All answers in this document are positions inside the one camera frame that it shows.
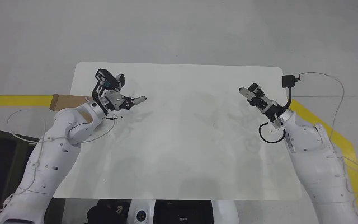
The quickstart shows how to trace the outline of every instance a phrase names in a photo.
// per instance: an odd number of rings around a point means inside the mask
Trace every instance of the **white cable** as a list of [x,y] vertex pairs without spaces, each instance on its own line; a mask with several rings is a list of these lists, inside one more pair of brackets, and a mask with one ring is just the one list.
[[[12,114],[8,117],[8,119],[7,119],[7,121],[6,121],[6,126],[8,125],[9,119],[10,119],[10,117],[11,117],[13,114],[18,113],[18,112],[20,112],[20,111],[25,111],[25,110],[29,111],[29,109],[22,109],[22,110],[18,110],[18,111],[16,111],[16,112],[12,113]],[[19,192],[19,193],[10,194],[9,197],[7,197],[7,199],[5,200],[5,202],[4,202],[4,204],[3,204],[3,207],[2,207],[2,209],[1,209],[0,211],[3,211],[3,210],[4,210],[5,206],[10,203],[10,201],[11,201],[11,199],[12,199],[12,197],[13,197],[14,195],[20,195],[20,194],[22,194],[22,193],[28,191],[28,190],[32,187],[32,185],[34,184],[34,182],[35,182],[35,179],[36,179],[36,171],[37,171],[37,168],[38,168],[39,165],[40,165],[40,159],[41,159],[41,155],[42,155],[43,148],[44,148],[44,142],[45,142],[46,121],[45,121],[44,118],[42,118],[42,120],[43,120],[43,122],[44,122],[44,132],[43,132],[42,141],[39,141],[39,142],[41,143],[41,148],[40,148],[39,156],[37,157],[37,161],[33,164],[33,165],[34,165],[34,168],[35,168],[35,170],[34,170],[34,178],[32,179],[31,183],[29,184],[29,186],[28,186],[26,189],[24,189],[23,191],[21,191],[21,192]],[[29,141],[29,140],[23,139],[23,138],[21,138],[21,137],[15,135],[15,134],[12,133],[12,132],[10,132],[10,133],[11,133],[13,136],[15,136],[16,138],[19,138],[19,139],[24,140],[24,141],[26,141],[26,142],[35,142],[35,141]]]
[[329,140],[331,140],[333,131],[334,131],[334,129],[335,129],[336,115],[337,115],[337,112],[338,112],[339,108],[341,107],[341,104],[342,104],[342,102],[343,102],[343,98],[345,97],[345,88],[344,88],[342,82],[339,81],[335,76],[331,76],[331,75],[324,74],[324,73],[320,73],[320,72],[303,72],[303,73],[301,73],[301,74],[298,75],[298,79],[301,78],[301,75],[302,75],[302,74],[309,74],[309,73],[312,73],[312,74],[322,74],[322,75],[327,76],[327,77],[329,77],[329,78],[333,78],[334,80],[336,80],[336,81],[342,86],[342,97],[341,97],[341,101],[340,101],[340,104],[338,104],[337,110],[336,110],[335,115],[334,115],[334,117],[333,117],[332,130],[331,130],[331,134],[329,135]]
[[[12,134],[14,137],[16,137],[16,138],[18,138],[18,139],[21,139],[21,140],[23,140],[23,141],[25,141],[25,142],[30,142],[30,143],[35,143],[35,144],[37,144],[37,143],[44,143],[44,142],[52,142],[53,140],[56,140],[56,139],[59,139],[59,138],[65,138],[65,137],[58,137],[58,138],[53,138],[53,139],[50,139],[49,141],[45,141],[44,139],[42,140],[42,141],[31,141],[31,140],[27,140],[27,139],[24,139],[24,138],[21,138],[20,136],[18,136],[17,134],[14,134],[14,132],[13,131],[11,131],[11,129],[10,129],[10,127],[9,127],[9,120],[10,120],[10,118],[14,115],[14,114],[16,114],[16,113],[18,113],[18,112],[21,112],[21,111],[26,111],[26,110],[28,110],[28,111],[30,111],[29,109],[22,109],[22,110],[18,110],[18,111],[15,111],[14,113],[12,113],[12,114],[10,114],[10,116],[7,118],[7,121],[6,121],[6,127],[7,127],[7,130],[10,132],[10,134]],[[43,118],[43,117],[41,117],[42,118],[42,120],[43,120],[43,122],[44,122],[44,124],[45,124],[45,129],[44,129],[44,134],[46,133],[46,122],[45,122],[45,119]]]

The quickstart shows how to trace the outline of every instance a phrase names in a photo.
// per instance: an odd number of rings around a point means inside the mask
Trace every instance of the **black plastic part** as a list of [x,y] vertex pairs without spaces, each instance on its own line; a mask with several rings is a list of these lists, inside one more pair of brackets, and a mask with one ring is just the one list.
[[120,84],[121,84],[121,87],[123,87],[124,84],[125,84],[124,74],[121,74],[121,75],[120,75],[120,77],[119,77],[119,82],[120,82]]
[[105,88],[106,90],[120,89],[119,82],[106,69],[100,68],[97,71],[95,78],[98,80],[98,82],[103,82],[102,87]]
[[250,92],[253,92],[256,88],[257,88],[258,84],[254,83],[252,85],[250,85],[250,87],[247,89]]
[[263,110],[263,109],[265,109],[267,107],[267,103],[263,99],[261,99],[260,97],[253,98],[252,102],[254,103],[254,105],[256,105],[261,110]]
[[153,224],[214,224],[210,200],[156,200]]
[[276,105],[272,105],[266,112],[264,112],[264,115],[271,121],[273,122],[274,120],[276,120],[276,117],[280,116],[283,113],[283,108],[282,106],[280,106],[279,104]]
[[100,85],[100,82],[98,81],[96,86],[94,87],[94,89],[92,90],[92,98],[93,100],[100,106],[100,108],[103,110],[103,112],[105,113],[105,115],[107,116],[108,115],[108,111],[107,109],[103,106],[103,104],[101,103],[100,101],[100,94],[99,92],[103,92],[102,90],[102,87]]
[[282,88],[292,88],[295,86],[296,78],[292,74],[282,76]]

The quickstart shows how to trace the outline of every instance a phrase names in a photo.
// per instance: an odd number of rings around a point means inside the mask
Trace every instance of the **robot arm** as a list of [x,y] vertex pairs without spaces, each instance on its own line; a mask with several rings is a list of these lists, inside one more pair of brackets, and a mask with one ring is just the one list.
[[351,202],[353,195],[347,189],[347,177],[325,128],[305,122],[288,106],[285,108],[270,100],[256,83],[249,89],[240,88],[239,92],[267,116],[275,128],[285,129],[285,145],[319,223],[358,223]]
[[[43,223],[53,194],[79,155],[81,142],[92,135],[109,111],[129,110],[147,99],[120,93],[123,74],[114,78],[107,70],[99,69],[96,78],[93,101],[63,109],[55,115],[54,125],[45,133],[44,141],[40,141],[30,155],[20,185],[5,201],[0,224]],[[86,121],[82,114],[89,115],[92,121]]]

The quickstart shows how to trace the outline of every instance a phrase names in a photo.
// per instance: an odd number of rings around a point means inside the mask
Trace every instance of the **black connector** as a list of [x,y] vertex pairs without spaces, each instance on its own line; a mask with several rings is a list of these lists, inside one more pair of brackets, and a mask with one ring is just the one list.
[[295,78],[294,75],[288,74],[282,76],[282,88],[292,88],[295,86],[295,82],[298,82],[298,78]]

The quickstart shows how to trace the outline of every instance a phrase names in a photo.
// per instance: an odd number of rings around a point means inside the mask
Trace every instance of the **black cable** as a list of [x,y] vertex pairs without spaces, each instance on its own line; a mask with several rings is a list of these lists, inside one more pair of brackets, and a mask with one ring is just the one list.
[[259,133],[261,139],[262,139],[264,142],[269,143],[269,144],[275,144],[275,143],[281,142],[281,141],[285,138],[285,136],[286,136],[286,130],[284,130],[284,135],[282,136],[282,138],[280,138],[280,139],[277,140],[277,141],[270,142],[270,141],[268,141],[268,140],[266,140],[266,139],[263,138],[263,136],[262,136],[262,134],[261,134],[261,128],[262,128],[263,126],[265,126],[265,125],[268,125],[268,124],[269,124],[269,123],[266,122],[266,123],[261,124],[261,125],[258,127],[258,133]]
[[282,108],[282,112],[285,112],[289,108],[289,106],[290,106],[290,104],[292,102],[292,88],[289,87],[288,89],[289,89],[289,100],[287,101],[285,106]]
[[120,119],[122,118],[122,116],[118,117],[118,118],[106,118],[106,120],[117,120],[117,119]]

